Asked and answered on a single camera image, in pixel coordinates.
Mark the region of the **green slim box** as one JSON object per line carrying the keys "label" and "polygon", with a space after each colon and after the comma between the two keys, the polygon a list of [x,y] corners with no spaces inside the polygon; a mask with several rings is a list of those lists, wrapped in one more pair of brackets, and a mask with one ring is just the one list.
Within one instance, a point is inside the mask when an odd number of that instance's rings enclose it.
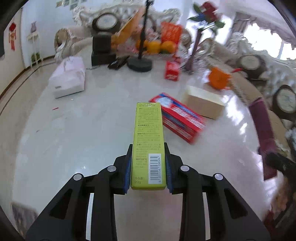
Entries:
{"label": "green slim box", "polygon": [[161,105],[138,102],[132,146],[130,186],[134,190],[163,190],[166,161]]}

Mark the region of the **beige cardboard box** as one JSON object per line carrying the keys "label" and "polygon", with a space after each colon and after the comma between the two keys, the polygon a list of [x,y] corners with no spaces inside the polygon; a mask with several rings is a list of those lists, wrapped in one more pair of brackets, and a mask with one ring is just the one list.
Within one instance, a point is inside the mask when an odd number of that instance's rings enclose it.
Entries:
{"label": "beige cardboard box", "polygon": [[224,111],[222,96],[194,86],[187,86],[182,103],[197,114],[216,120]]}

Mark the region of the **purple remote case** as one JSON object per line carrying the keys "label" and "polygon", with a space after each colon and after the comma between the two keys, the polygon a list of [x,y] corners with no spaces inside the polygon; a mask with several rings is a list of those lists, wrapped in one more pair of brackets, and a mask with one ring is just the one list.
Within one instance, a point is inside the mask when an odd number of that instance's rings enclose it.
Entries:
{"label": "purple remote case", "polygon": [[268,111],[262,97],[257,98],[248,106],[259,141],[259,154],[263,162],[263,179],[269,180],[277,175],[277,170],[268,165],[268,155],[277,153],[273,129]]}

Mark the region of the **red toothpaste box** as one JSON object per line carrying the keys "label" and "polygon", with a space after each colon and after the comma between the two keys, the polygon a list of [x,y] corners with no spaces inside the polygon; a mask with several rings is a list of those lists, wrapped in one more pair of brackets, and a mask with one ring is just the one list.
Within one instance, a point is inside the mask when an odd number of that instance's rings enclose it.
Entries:
{"label": "red toothpaste box", "polygon": [[163,125],[189,144],[194,142],[205,127],[205,122],[200,115],[164,92],[153,97],[149,102],[161,105]]}

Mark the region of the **orange mug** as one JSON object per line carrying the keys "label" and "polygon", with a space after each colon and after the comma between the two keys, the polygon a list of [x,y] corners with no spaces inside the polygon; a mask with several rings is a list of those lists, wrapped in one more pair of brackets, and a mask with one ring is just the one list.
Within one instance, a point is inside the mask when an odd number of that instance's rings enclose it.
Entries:
{"label": "orange mug", "polygon": [[217,67],[213,67],[208,75],[208,80],[211,87],[217,90],[223,90],[228,88],[230,77],[231,74],[225,73]]}

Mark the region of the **pink tissue pack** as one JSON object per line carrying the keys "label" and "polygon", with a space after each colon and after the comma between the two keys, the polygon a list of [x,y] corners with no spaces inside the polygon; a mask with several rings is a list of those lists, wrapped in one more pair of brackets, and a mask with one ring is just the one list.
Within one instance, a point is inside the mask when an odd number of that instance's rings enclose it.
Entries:
{"label": "pink tissue pack", "polygon": [[84,91],[85,77],[86,68],[82,57],[65,58],[49,78],[53,96],[61,98]]}

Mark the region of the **small red box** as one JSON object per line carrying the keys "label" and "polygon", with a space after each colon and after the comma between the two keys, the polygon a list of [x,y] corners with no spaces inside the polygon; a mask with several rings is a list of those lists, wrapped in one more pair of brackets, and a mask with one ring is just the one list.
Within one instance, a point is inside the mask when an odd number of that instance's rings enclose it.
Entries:
{"label": "small red box", "polygon": [[165,79],[171,81],[178,81],[180,74],[180,63],[177,61],[167,61],[165,68]]}

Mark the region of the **black box stack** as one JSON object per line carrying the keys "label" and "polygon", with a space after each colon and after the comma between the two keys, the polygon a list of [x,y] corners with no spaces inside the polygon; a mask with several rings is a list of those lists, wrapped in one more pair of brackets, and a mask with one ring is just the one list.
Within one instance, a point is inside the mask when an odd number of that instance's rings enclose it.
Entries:
{"label": "black box stack", "polygon": [[92,38],[92,66],[109,65],[116,60],[116,52],[111,49],[112,34],[100,32]]}

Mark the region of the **black phone stand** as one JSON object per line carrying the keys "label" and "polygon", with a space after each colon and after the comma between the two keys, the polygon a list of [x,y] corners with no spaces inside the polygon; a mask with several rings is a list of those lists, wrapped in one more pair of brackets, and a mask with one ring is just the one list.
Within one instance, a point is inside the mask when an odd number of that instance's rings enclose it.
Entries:
{"label": "black phone stand", "polygon": [[142,27],[142,31],[140,34],[140,45],[139,45],[139,53],[138,53],[138,57],[129,57],[127,60],[127,66],[129,69],[136,71],[136,72],[149,72],[152,70],[152,61],[150,59],[144,58],[143,52],[144,52],[144,42],[145,42],[145,30],[146,30],[146,25],[147,25],[147,14],[148,14],[148,10],[150,5],[153,3],[154,1],[146,1],[145,4],[145,14],[144,14],[144,24]]}

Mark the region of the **fruit tray with oranges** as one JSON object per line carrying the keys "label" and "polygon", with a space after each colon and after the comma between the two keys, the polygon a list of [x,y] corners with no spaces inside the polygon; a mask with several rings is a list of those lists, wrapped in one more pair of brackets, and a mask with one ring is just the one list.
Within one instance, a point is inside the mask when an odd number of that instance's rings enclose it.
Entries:
{"label": "fruit tray with oranges", "polygon": [[[126,52],[126,53],[132,53],[132,54],[138,54],[139,53],[139,45],[140,45],[140,39],[138,39],[135,43],[127,43],[120,44],[116,47],[119,52]],[[172,42],[164,42],[162,44],[161,40],[153,40],[148,41],[145,40],[144,42],[144,54],[149,55],[157,55],[157,54],[165,54],[165,55],[174,55],[176,54],[178,50],[178,45],[176,46]]]}

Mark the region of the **red snack bag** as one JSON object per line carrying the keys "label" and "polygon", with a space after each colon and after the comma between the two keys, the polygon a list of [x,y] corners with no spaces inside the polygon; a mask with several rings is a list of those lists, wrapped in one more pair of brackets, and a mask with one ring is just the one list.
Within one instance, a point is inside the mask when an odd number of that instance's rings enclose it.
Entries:
{"label": "red snack bag", "polygon": [[179,43],[180,37],[182,34],[182,26],[176,25],[169,22],[162,22],[161,23],[161,42],[172,42],[176,46]]}

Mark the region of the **orange paper bag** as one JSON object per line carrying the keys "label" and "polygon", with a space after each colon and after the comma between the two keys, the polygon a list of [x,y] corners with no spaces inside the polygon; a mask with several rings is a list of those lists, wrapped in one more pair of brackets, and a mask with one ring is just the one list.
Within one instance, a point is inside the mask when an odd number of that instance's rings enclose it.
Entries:
{"label": "orange paper bag", "polygon": [[143,14],[144,8],[141,7],[135,13],[135,15],[125,23],[125,25],[119,30],[119,32],[111,36],[111,45],[117,46],[120,44],[124,44],[131,37],[132,33],[137,28]]}

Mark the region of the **purple glass vase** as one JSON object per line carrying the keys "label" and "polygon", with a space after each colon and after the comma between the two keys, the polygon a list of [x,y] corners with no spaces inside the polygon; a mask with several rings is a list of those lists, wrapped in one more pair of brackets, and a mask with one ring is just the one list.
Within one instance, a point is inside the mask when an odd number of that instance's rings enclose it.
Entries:
{"label": "purple glass vase", "polygon": [[188,21],[198,23],[198,27],[192,54],[184,66],[184,70],[190,74],[193,73],[195,55],[203,32],[205,30],[211,30],[215,37],[218,30],[224,28],[225,26],[225,23],[221,21],[220,14],[217,13],[217,7],[211,1],[205,1],[202,5],[193,3],[193,10],[195,15],[188,18]]}

